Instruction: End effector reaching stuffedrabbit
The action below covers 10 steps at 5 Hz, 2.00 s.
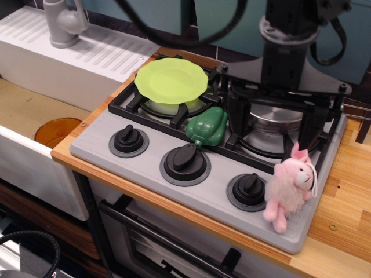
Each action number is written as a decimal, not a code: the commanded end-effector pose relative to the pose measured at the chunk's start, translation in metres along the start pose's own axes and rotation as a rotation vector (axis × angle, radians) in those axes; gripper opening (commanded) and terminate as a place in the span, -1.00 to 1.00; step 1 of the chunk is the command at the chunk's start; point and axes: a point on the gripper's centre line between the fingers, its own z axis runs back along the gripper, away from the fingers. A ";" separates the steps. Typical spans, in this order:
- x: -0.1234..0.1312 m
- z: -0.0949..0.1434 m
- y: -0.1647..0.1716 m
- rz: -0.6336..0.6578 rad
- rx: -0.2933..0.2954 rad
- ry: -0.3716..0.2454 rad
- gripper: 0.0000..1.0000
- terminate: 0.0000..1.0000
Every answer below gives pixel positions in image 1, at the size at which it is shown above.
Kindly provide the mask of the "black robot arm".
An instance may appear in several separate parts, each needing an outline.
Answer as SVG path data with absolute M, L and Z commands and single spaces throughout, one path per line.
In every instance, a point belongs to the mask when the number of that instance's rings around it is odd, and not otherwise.
M 218 67 L 231 131 L 248 133 L 252 104 L 299 111 L 299 148 L 308 149 L 325 123 L 341 114 L 351 86 L 315 69 L 307 52 L 315 54 L 321 26 L 331 24 L 342 43 L 345 32 L 339 15 L 351 10 L 350 1 L 268 1 L 259 29 L 264 39 L 262 58 Z

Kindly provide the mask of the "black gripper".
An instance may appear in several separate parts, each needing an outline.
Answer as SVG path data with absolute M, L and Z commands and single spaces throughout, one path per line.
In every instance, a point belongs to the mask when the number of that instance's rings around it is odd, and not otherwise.
M 349 84 L 318 71 L 308 60 L 304 61 L 300 71 L 283 68 L 265 71 L 263 63 L 262 58 L 222 63 L 219 65 L 219 74 L 230 79 L 252 83 L 259 89 L 293 92 L 297 96 L 304 94 L 335 96 L 340 103 L 352 92 Z M 325 125 L 333 120 L 332 101 L 305 104 L 307 107 L 303 113 L 298 137 L 299 150 L 310 149 L 323 132 Z M 232 132 L 240 138 L 248 133 L 250 108 L 251 103 L 244 89 L 231 85 L 227 94 L 229 125 Z

